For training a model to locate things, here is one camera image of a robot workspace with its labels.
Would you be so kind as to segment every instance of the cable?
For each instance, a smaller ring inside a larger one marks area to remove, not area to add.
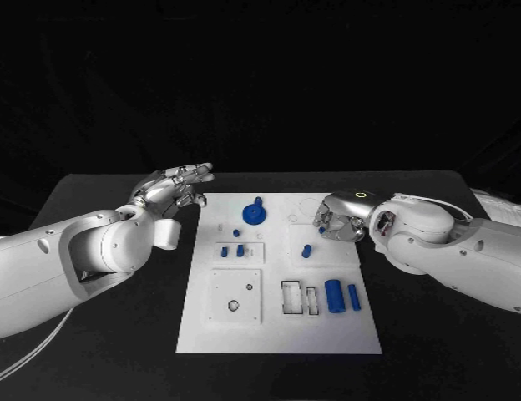
[[[405,197],[408,197],[408,198],[418,199],[420,201],[430,201],[430,202],[440,203],[441,205],[446,205],[446,206],[451,207],[453,209],[456,209],[456,210],[464,215],[464,218],[466,218],[467,220],[471,220],[471,219],[473,219],[473,217],[471,217],[457,206],[454,206],[454,205],[450,204],[448,202],[444,202],[443,200],[431,199],[431,198],[424,198],[422,196],[415,196],[415,195],[404,195],[404,194],[394,194],[394,196],[405,196]]]
[[[67,311],[67,314],[64,315],[63,320],[57,324],[54,331],[48,334],[47,338],[42,340],[42,342],[34,348],[34,350],[2,372],[0,372],[0,381],[3,380],[5,378],[8,378],[25,366],[28,361],[35,357],[35,355],[39,353],[42,348],[48,345],[55,334],[61,330],[63,324],[67,321],[67,317],[71,312],[73,312],[73,308]]]

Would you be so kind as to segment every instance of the white robotic arm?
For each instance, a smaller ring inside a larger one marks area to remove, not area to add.
[[[366,228],[376,252],[399,270],[430,274],[453,290],[521,313],[521,227],[466,213],[464,218],[454,220],[412,195],[386,199],[366,191],[335,192],[322,201],[313,225],[323,227],[325,238],[352,242]]]
[[[150,247],[175,249],[179,207],[205,198],[211,164],[156,171],[129,203],[0,239],[0,338],[22,332],[130,278]]]

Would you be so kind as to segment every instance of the black table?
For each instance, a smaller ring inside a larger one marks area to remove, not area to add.
[[[142,178],[68,175],[32,228],[114,209]],[[450,171],[217,174],[199,191],[349,188],[437,198],[486,217]],[[135,276],[75,308],[44,351],[0,383],[0,399],[521,399],[521,316],[401,272],[369,238],[356,246],[384,355],[176,355],[198,213],[189,206],[175,216],[178,249],[153,248]],[[0,370],[60,318],[0,340]]]

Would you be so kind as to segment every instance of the hole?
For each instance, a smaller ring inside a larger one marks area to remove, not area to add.
[[[477,252],[480,252],[483,247],[484,247],[484,241],[483,241],[483,240],[479,240],[479,241],[476,242],[476,245],[473,246],[473,249],[474,249]]]
[[[230,301],[227,304],[227,308],[235,312],[238,310],[238,302],[235,300]]]
[[[48,246],[47,240],[38,240],[37,241],[37,247],[39,248],[42,253],[48,253],[50,246]]]

